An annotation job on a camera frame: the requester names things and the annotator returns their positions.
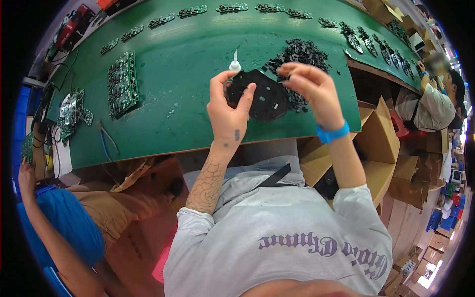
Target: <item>black belt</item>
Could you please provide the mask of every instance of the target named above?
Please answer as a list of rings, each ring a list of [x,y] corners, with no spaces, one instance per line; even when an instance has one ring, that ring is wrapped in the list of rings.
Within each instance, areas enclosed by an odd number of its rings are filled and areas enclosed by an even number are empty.
[[[279,180],[283,179],[284,176],[287,175],[287,173],[290,172],[290,164],[288,163],[281,169],[277,170],[274,174],[266,178],[265,181],[261,182],[257,187],[253,188],[252,190],[255,190],[257,188],[261,187],[286,187],[286,186],[295,186],[294,184],[289,184],[289,183],[277,183]]]

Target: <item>pliers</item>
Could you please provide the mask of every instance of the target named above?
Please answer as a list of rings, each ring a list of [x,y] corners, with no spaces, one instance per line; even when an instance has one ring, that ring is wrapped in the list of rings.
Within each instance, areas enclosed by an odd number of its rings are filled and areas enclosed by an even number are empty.
[[[107,153],[107,149],[105,148],[104,134],[107,135],[107,137],[109,137],[112,144],[114,145],[115,151],[117,152],[117,154],[119,154],[119,150],[117,149],[117,145],[115,144],[114,140],[109,135],[109,133],[107,133],[107,131],[102,126],[102,120],[101,119],[96,120],[96,124],[97,124],[97,129],[99,129],[99,133],[101,134],[102,149],[104,150],[105,156],[107,157],[108,161],[112,163],[112,159],[111,159],[111,157],[109,157],[109,154]]]

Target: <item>workbench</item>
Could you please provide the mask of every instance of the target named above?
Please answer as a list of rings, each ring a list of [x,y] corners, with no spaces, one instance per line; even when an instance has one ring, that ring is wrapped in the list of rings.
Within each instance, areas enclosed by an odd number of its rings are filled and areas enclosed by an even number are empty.
[[[203,4],[208,6],[205,13],[182,19],[177,16],[156,29],[147,27],[154,18]],[[257,1],[247,2],[247,11],[220,14],[215,11],[220,4],[225,3],[218,0],[143,1],[106,21],[68,55],[64,63],[70,66],[74,61],[74,64],[61,92],[68,94],[73,87],[85,90],[84,107],[94,114],[94,121],[103,121],[104,128],[117,143],[120,155],[115,155],[112,144],[106,140],[114,161],[209,147],[213,140],[206,112],[209,80],[228,70],[236,48],[242,69],[250,71],[261,69],[270,58],[282,52],[286,39],[312,40],[319,50],[328,54],[330,75],[352,132],[360,131],[361,124],[347,59],[363,68],[382,71],[401,85],[418,89],[420,79],[415,65],[410,63],[415,76],[412,80],[402,69],[386,64],[375,41],[378,57],[371,55],[364,43],[365,52],[359,54],[351,48],[340,28],[321,26],[319,17],[344,21],[354,28],[362,26],[370,35],[375,33],[386,40],[409,61],[418,60],[416,53],[381,22],[345,1],[279,1],[286,7],[311,12],[313,19],[291,18],[285,12],[262,13],[254,8]],[[140,24],[145,26],[143,32],[126,42],[120,41],[122,34]],[[119,38],[117,46],[101,56],[100,49],[114,38]],[[126,115],[112,120],[106,73],[126,51],[135,52],[140,102]],[[67,70],[59,67],[51,81],[61,85]],[[268,123],[251,119],[243,143],[313,136],[315,125],[311,112],[295,110]],[[79,125],[69,138],[69,150],[73,169],[107,162],[95,123]]]

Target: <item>wristband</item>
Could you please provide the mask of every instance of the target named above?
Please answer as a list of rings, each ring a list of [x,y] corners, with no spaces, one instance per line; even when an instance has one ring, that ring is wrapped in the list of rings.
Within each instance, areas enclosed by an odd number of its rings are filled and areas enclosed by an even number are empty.
[[[334,139],[342,138],[346,134],[348,134],[350,132],[350,127],[348,126],[348,123],[345,120],[345,124],[340,129],[333,131],[325,131],[320,125],[317,125],[316,131],[318,137],[320,138],[320,141],[323,144],[329,144]]]

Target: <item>tattoo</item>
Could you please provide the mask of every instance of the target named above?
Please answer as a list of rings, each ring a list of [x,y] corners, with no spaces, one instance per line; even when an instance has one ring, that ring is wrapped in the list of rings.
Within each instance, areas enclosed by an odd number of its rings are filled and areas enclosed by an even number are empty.
[[[209,214],[214,212],[226,172],[226,167],[221,167],[221,163],[213,163],[208,156],[186,200],[187,208]]]

